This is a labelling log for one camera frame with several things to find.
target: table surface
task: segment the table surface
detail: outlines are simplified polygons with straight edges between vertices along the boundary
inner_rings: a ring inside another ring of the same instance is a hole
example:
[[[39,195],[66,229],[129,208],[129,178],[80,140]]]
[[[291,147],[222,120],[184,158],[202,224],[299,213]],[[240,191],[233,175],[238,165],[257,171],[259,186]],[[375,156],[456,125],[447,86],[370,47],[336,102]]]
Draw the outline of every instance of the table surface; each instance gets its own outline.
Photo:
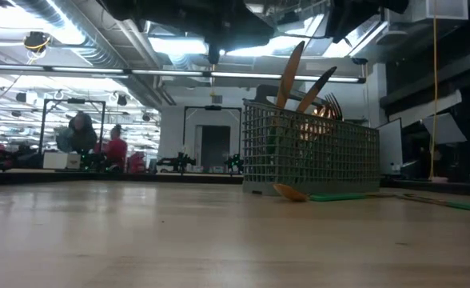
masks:
[[[2,288],[320,286],[470,287],[470,211],[228,185],[0,186]]]

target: fluorescent light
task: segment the fluorescent light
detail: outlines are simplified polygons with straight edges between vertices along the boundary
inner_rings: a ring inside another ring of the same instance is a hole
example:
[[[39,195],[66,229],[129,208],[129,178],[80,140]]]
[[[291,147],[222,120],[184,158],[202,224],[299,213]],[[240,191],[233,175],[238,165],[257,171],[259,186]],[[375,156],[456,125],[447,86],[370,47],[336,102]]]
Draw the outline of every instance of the fluorescent light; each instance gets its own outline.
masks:
[[[31,65],[4,65],[0,64],[0,70],[32,70],[32,71],[43,71],[41,66]]]
[[[110,68],[53,67],[52,70],[56,72],[78,72],[78,73],[99,73],[99,74],[123,73],[123,69],[110,69]]]
[[[354,57],[358,54],[365,46],[367,46],[377,35],[388,26],[388,22],[382,22],[367,38],[365,38],[359,45],[357,45],[350,53],[350,57]]]
[[[253,13],[263,13],[264,11],[264,6],[262,4],[247,4],[246,7],[248,7],[248,9]]]
[[[160,39],[149,38],[149,42],[156,52],[183,55],[183,54],[206,54],[205,43],[198,38],[191,39]]]
[[[0,40],[0,47],[9,47],[9,46],[23,46],[23,42],[16,41],[2,41]]]
[[[132,70],[133,74],[148,74],[161,76],[203,76],[201,71],[175,71],[175,70]]]
[[[256,74],[256,73],[236,73],[236,72],[212,72],[213,77],[227,77],[227,78],[253,78],[253,79],[281,79],[279,74]],[[297,75],[297,81],[315,82],[320,76],[301,76]],[[358,78],[343,78],[331,77],[329,82],[343,82],[343,83],[358,83]]]
[[[45,20],[33,17],[20,7],[0,6],[0,28],[42,30],[46,26]]]
[[[237,73],[237,72],[212,72],[213,77],[222,78],[255,78],[255,79],[281,79],[279,74],[257,74],[257,73]]]
[[[91,74],[93,78],[127,79],[129,75]]]
[[[316,82],[320,76],[296,76],[296,80],[307,81],[307,82]],[[345,78],[345,77],[331,77],[329,82],[341,82],[341,83],[358,83],[359,78]]]

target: door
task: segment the door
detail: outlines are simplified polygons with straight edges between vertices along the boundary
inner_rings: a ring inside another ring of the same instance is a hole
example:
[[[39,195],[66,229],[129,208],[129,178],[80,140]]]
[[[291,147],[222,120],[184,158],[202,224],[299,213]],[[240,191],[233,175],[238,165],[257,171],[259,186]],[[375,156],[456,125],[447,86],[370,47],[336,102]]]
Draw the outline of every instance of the door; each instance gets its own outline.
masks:
[[[229,155],[229,126],[203,126],[201,136],[201,165],[204,171],[210,167],[225,166]]]

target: gray plastic basket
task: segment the gray plastic basket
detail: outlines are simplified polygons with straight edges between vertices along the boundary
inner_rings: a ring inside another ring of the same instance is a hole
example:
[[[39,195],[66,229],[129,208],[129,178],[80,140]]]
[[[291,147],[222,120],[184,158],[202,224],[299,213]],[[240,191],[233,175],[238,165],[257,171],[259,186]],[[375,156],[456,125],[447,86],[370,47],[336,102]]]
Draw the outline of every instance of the gray plastic basket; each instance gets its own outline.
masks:
[[[243,191],[277,195],[273,183],[306,194],[379,189],[377,130],[244,100]]]

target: dark machine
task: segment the dark machine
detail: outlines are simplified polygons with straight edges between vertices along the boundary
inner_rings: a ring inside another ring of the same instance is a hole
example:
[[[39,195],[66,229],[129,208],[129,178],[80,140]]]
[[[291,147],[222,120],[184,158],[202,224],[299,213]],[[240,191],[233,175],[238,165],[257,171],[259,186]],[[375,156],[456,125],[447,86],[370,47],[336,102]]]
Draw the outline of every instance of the dark machine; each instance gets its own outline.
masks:
[[[228,167],[230,173],[233,172],[233,168],[236,167],[238,173],[244,172],[244,160],[241,159],[240,154],[235,154],[233,156],[228,156],[228,159],[225,161],[225,164]]]
[[[338,43],[363,22],[379,14],[381,7],[403,14],[408,6],[409,0],[331,0],[325,37]]]
[[[132,19],[140,31],[145,20],[173,26],[183,32],[205,37],[208,59],[219,62],[226,52],[263,46],[274,36],[274,28],[253,14],[243,0],[97,0],[114,18]],[[326,38],[338,43],[364,21],[380,12],[380,7],[404,13],[409,0],[332,0]]]
[[[192,166],[196,165],[196,159],[192,159],[189,157],[189,155],[182,152],[178,152],[178,157],[176,158],[162,158],[161,160],[157,161],[157,166],[172,166],[173,172],[178,172],[181,174],[185,172],[187,164]]]
[[[263,46],[274,29],[259,19],[243,0],[97,0],[117,20],[132,19],[173,26],[205,37],[209,61],[219,61],[219,51]]]

